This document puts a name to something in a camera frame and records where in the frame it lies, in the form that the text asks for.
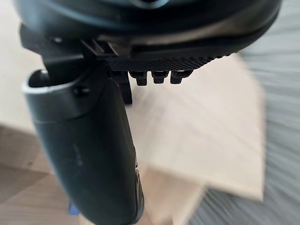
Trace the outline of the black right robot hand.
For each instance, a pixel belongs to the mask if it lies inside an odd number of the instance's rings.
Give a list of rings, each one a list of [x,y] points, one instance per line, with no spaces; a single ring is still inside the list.
[[[125,110],[129,78],[181,83],[259,39],[280,0],[15,0],[22,46],[45,69],[23,92],[72,203],[96,225],[133,225],[144,195]]]

